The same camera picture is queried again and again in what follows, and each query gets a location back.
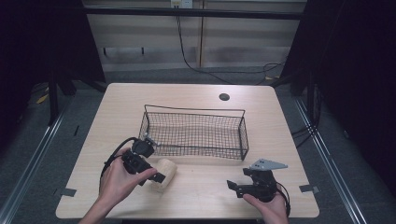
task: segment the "black cable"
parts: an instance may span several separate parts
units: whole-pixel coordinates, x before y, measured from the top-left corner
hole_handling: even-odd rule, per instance
[[[318,90],[318,86],[315,87],[315,93],[316,93],[316,103],[315,103],[315,105],[316,105],[315,112],[316,113],[314,114],[315,118],[314,118],[313,122],[310,123],[308,126],[300,129],[299,131],[292,133],[292,135],[295,135],[297,133],[303,133],[303,134],[293,137],[294,139],[296,139],[298,137],[305,135],[306,132],[309,132],[309,135],[300,144],[298,144],[296,146],[296,148],[302,146],[309,139],[309,137],[313,136],[318,131],[320,114],[321,114],[321,104],[322,104],[323,97]]]
[[[276,183],[277,183],[280,187],[282,187],[282,189],[284,189],[285,192],[286,192],[286,195],[287,195],[287,196],[285,195],[285,193],[282,192],[281,189],[276,188],[276,191],[280,193],[280,195],[283,197],[283,199],[285,199],[285,204],[286,204],[286,215],[289,216],[289,215],[290,215],[291,207],[290,207],[290,196],[289,196],[288,190],[287,190],[287,189],[285,188],[285,186],[283,186],[282,184],[280,184],[280,183],[278,183],[278,182],[276,182]]]
[[[262,83],[264,82],[264,80],[265,80],[265,78],[266,78],[266,75],[265,75],[266,72],[271,71],[271,70],[277,68],[278,66],[284,65],[284,64],[285,64],[285,62],[283,62],[283,63],[267,63],[267,64],[263,67],[263,70],[262,70],[262,71],[257,71],[257,72],[247,72],[247,71],[241,71],[241,72],[235,72],[235,71],[232,71],[232,72],[227,72],[227,71],[206,72],[206,71],[202,71],[202,70],[195,69],[195,68],[191,67],[191,66],[189,65],[189,63],[187,62],[187,60],[186,60],[186,56],[185,56],[185,53],[184,53],[184,46],[183,46],[183,38],[182,38],[182,35],[181,35],[181,22],[180,22],[180,17],[179,17],[179,16],[176,16],[176,18],[177,18],[177,31],[178,31],[179,41],[180,41],[181,54],[182,54],[182,56],[183,56],[184,63],[185,63],[192,71],[195,71],[195,72],[201,73],[201,74],[210,75],[210,76],[212,76],[212,77],[214,77],[214,78],[216,78],[216,79],[218,79],[218,80],[220,80],[220,81],[222,81],[222,82],[225,82],[225,83],[227,83],[227,84],[230,84],[230,85],[236,85],[236,84],[235,84],[235,83],[232,83],[232,82],[230,82],[230,81],[227,81],[227,80],[225,80],[225,79],[222,79],[222,78],[216,76],[215,74],[219,74],[219,73],[228,73],[228,74],[258,74],[258,73],[264,73],[264,78],[263,78],[260,82],[258,82],[257,84],[255,84],[255,85],[260,85],[260,84],[262,84]],[[275,65],[275,66],[274,66],[274,67],[271,67],[271,68],[269,68],[269,69],[267,69],[267,70],[265,70],[265,67],[266,67],[266,66],[269,66],[269,65]]]
[[[120,151],[120,149],[127,144],[130,141],[136,141],[137,138],[135,137],[130,137],[127,138],[126,140],[124,140],[115,150],[114,152],[111,154],[111,156],[107,159],[107,161],[105,161],[105,166],[103,167],[102,173],[100,174],[100,178],[99,178],[99,189],[100,189],[100,184],[101,184],[101,179],[103,174],[105,173],[106,169],[111,165],[111,162],[113,162],[118,156],[116,156],[116,154]]]

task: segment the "metal mesh basket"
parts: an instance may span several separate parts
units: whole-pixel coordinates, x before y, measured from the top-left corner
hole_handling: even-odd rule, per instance
[[[223,116],[236,113],[240,116]],[[157,156],[199,155],[244,160],[248,154],[244,115],[245,110],[145,105],[139,138],[149,136],[155,141]]]

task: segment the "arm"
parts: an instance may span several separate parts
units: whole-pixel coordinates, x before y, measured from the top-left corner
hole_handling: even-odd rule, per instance
[[[120,150],[118,155],[122,155],[127,149],[129,148]],[[128,197],[141,181],[156,173],[156,169],[150,168],[140,174],[130,175],[125,170],[122,159],[116,158],[101,179],[98,198],[79,223],[101,223],[111,209]]]

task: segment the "small round hole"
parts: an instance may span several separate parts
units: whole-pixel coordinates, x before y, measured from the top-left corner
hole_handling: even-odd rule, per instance
[[[222,93],[222,94],[219,96],[219,98],[220,98],[220,100],[222,100],[222,101],[228,101],[228,100],[230,100],[230,95],[227,94],[227,93]]]

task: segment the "basket handle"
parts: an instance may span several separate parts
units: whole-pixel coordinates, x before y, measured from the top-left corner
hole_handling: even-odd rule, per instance
[[[242,112],[242,118],[245,116],[245,109],[200,109],[200,108],[180,108],[180,107],[171,107],[171,106],[162,106],[162,105],[145,105],[145,112],[148,113],[148,107],[157,107],[164,109],[175,109],[175,110],[200,110],[200,111],[240,111]]]

